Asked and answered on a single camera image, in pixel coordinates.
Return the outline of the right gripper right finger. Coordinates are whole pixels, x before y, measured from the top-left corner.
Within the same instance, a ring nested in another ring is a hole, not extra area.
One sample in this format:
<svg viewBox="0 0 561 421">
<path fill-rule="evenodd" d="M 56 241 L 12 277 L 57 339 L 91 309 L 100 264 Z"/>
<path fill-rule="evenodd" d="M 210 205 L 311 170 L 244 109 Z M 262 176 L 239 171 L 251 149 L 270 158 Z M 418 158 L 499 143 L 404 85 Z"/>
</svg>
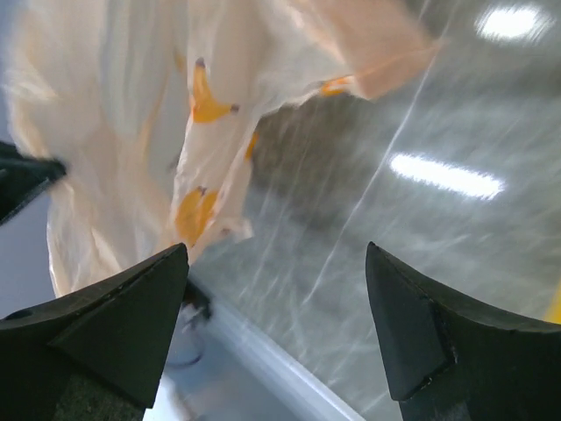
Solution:
<svg viewBox="0 0 561 421">
<path fill-rule="evenodd" d="M 560 327 L 483 303 L 370 243 L 366 283 L 405 420 L 558 420 Z"/>
</svg>

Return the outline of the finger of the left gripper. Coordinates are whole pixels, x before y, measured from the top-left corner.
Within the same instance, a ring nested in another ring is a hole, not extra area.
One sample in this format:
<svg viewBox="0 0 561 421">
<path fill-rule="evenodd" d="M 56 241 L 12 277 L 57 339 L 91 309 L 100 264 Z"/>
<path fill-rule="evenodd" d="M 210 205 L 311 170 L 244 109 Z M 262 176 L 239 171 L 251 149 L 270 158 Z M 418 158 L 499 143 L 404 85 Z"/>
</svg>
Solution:
<svg viewBox="0 0 561 421">
<path fill-rule="evenodd" d="M 65 175 L 62 162 L 23 155 L 13 144 L 2 141 L 1 223 L 10 221 Z"/>
</svg>

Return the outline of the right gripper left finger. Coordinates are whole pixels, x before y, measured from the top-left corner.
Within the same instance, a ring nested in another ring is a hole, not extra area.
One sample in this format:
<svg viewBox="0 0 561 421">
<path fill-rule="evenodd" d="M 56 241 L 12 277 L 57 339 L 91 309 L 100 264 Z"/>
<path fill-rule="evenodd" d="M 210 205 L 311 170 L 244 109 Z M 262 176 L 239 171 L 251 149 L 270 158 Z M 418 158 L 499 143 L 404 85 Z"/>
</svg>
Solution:
<svg viewBox="0 0 561 421">
<path fill-rule="evenodd" d="M 1 321 L 3 420 L 140 420 L 188 280 L 184 245 Z"/>
</svg>

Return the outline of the orange translucent plastic bag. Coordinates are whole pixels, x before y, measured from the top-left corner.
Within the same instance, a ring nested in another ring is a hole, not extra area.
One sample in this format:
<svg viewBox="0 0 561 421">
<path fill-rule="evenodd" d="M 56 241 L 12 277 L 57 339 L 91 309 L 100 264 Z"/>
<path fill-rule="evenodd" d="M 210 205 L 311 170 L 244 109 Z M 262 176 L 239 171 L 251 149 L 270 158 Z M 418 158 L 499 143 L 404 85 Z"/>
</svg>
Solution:
<svg viewBox="0 0 561 421">
<path fill-rule="evenodd" d="M 374 99 L 438 42 L 402 1 L 24 1 L 5 56 L 11 135 L 67 169 L 47 246 L 64 296 L 181 242 L 249 238 L 259 121 Z"/>
</svg>

